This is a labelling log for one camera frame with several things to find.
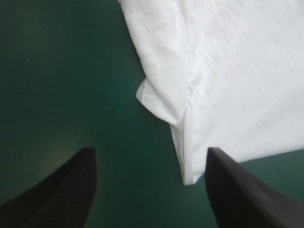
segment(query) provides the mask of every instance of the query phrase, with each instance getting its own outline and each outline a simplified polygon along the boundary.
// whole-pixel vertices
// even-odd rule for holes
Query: folded fabric
[[[302,1],[120,3],[146,74],[136,96],[170,124],[185,185],[208,147],[238,162],[304,147]]]

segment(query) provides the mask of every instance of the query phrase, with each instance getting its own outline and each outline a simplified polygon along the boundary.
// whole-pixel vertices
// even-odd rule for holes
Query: wrinkled fabric
[[[208,147],[238,162],[304,148],[302,0],[121,0],[146,74],[138,100],[170,124],[185,185]]]

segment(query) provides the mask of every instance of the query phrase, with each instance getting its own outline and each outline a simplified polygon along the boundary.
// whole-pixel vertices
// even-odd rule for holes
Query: green floor
[[[86,227],[217,227],[204,179],[183,186],[169,126],[135,99],[144,73],[117,0],[0,0],[0,28],[0,203],[94,146]],[[245,166],[304,201],[303,164]]]

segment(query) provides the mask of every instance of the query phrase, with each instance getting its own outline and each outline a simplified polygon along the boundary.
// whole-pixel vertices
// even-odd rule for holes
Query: seam
[[[188,37],[188,28],[187,28],[187,24],[186,24],[186,19],[185,19],[185,9],[183,6],[183,0],[180,0],[180,5],[181,5],[181,10],[182,10],[182,16],[183,16],[183,21],[184,21],[184,25],[185,25],[185,31],[186,31],[186,52],[187,52],[187,78],[186,78],[186,95],[187,95],[187,99],[186,99],[186,108],[185,108],[185,113],[184,113],[184,117],[183,117],[183,160],[184,160],[184,175],[186,178],[186,165],[188,164],[188,162],[186,162],[185,158],[185,117],[186,117],[186,111],[188,109],[188,104],[190,103],[190,84],[189,84],[189,77],[191,75],[190,69],[189,69],[189,47],[188,47],[188,41],[189,41],[189,37]],[[192,156],[190,154],[190,170],[191,170],[191,178],[192,178],[192,182],[194,181],[193,179],[193,170],[192,170]]]

